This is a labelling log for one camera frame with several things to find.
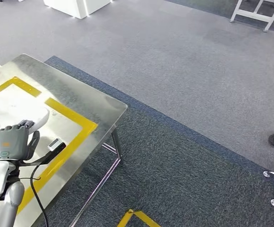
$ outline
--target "stainless steel table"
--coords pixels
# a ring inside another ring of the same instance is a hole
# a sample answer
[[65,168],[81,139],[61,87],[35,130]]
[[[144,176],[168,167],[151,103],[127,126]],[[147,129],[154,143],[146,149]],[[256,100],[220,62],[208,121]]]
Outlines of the stainless steel table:
[[[79,173],[83,166],[88,164],[100,147],[103,146],[116,154],[115,162],[73,221],[71,226],[74,226],[116,166],[123,163],[116,127],[127,109],[127,105],[25,54],[0,68],[0,85],[14,77],[40,91],[40,95],[34,95],[38,99],[48,100],[51,97],[97,124],[95,130],[72,151],[73,154],[63,160],[64,163],[60,168],[38,192],[45,207],[54,203],[55,198],[60,195],[63,189]],[[39,141],[39,148],[36,152],[37,156],[46,153],[43,149],[50,142],[49,139],[58,137],[66,144],[69,144],[73,140],[73,135],[81,132],[80,126],[64,116],[59,116],[54,109],[50,109],[49,121],[44,126],[43,133],[42,129],[41,135],[45,137]],[[104,143],[110,135],[115,148]],[[31,226],[40,215],[41,210],[33,197],[17,214],[15,226]]]

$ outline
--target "reflective table surface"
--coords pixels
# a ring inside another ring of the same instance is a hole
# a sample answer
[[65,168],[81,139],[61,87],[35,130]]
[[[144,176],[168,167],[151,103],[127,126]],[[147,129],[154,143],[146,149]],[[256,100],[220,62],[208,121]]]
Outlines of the reflective table surface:
[[[58,108],[57,111],[46,102],[45,106],[50,112],[49,119],[39,130],[41,139],[30,160],[33,161],[45,155],[48,151],[47,146],[55,138],[60,138],[66,145],[71,144],[67,154],[63,154],[61,158],[57,156],[59,158],[57,166],[60,167],[55,169],[55,172],[38,192],[44,207],[54,202],[62,193],[63,187],[66,187],[67,183],[79,173],[101,144],[111,135],[127,109],[125,103],[25,54],[0,68],[0,85],[14,78],[28,84],[25,87],[28,93],[33,94],[33,89],[41,92],[34,94],[33,98],[41,102],[51,98],[64,107],[68,113],[67,116],[64,116],[62,114],[63,111],[58,111]],[[20,88],[11,85],[0,93],[5,92],[7,95],[7,92],[14,93],[12,89],[17,90],[18,94],[23,92],[20,91]],[[85,122],[86,125],[77,123],[75,119],[78,118],[82,118],[81,122]],[[82,135],[81,132],[85,126],[87,128],[85,134]],[[47,167],[40,168],[35,177],[45,171]],[[30,177],[33,169],[21,167],[20,177]],[[22,180],[25,189],[29,187],[29,180],[26,181]],[[17,214],[15,227],[32,226],[41,215],[41,210],[34,197],[30,201],[26,199],[25,201],[26,204]]]

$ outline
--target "white box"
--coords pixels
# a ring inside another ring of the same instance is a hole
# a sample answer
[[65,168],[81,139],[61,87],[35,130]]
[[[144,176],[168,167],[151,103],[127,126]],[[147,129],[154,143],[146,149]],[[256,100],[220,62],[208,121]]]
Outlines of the white box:
[[46,6],[79,19],[83,19],[110,2],[111,0],[44,0]]

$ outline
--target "yellow tape outline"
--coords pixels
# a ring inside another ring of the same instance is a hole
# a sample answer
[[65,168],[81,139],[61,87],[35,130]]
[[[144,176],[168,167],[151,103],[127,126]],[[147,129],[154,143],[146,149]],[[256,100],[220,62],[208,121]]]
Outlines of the yellow tape outline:
[[[30,95],[34,97],[37,97],[40,95],[42,92],[27,84],[23,80],[20,80],[17,77],[14,77],[12,79],[8,80],[2,85],[0,85],[0,92],[11,85],[14,84],[17,87],[20,87]],[[75,137],[73,141],[68,144],[65,149],[59,153],[54,160],[50,162],[50,164],[44,170],[39,177],[41,180],[35,181],[33,183],[36,191],[39,192],[41,190],[45,184],[46,184],[48,180],[50,180],[53,175],[54,175],[57,171],[58,171],[61,166],[63,166],[67,159],[69,159],[75,150],[76,150],[80,144],[82,144],[85,138],[90,135],[91,132],[95,130],[97,127],[97,124],[86,119],[82,115],[79,115],[70,108],[68,108],[65,105],[59,103],[54,99],[48,98],[45,101],[48,106],[54,109],[65,117],[67,117],[73,122],[76,122],[82,127],[82,131],[80,131],[76,137]],[[34,194],[31,187],[29,187],[25,190],[25,194],[23,195],[23,201],[19,206],[17,210],[17,214],[22,211],[26,205],[30,203]]]
[[157,224],[156,222],[153,221],[150,217],[146,215],[145,213],[138,210],[134,211],[132,209],[129,209],[126,212],[124,217],[117,225],[117,227],[125,227],[128,222],[133,216],[133,214],[137,216],[139,219],[142,220],[143,222],[146,223],[149,227],[161,227],[160,225]]

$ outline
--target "floor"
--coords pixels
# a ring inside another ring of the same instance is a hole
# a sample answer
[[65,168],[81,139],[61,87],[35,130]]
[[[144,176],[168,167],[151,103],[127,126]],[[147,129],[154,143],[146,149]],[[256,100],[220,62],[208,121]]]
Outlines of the floor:
[[84,20],[0,3],[0,64],[56,55],[274,170],[274,32],[163,0],[116,0]]
[[[78,227],[116,227],[128,209],[142,210],[162,227],[274,227],[274,177],[263,177],[263,167],[57,57],[45,63],[128,105],[118,125],[124,166]],[[104,148],[95,154],[48,210],[50,226],[69,226],[115,159]],[[138,218],[126,225],[146,226]]]

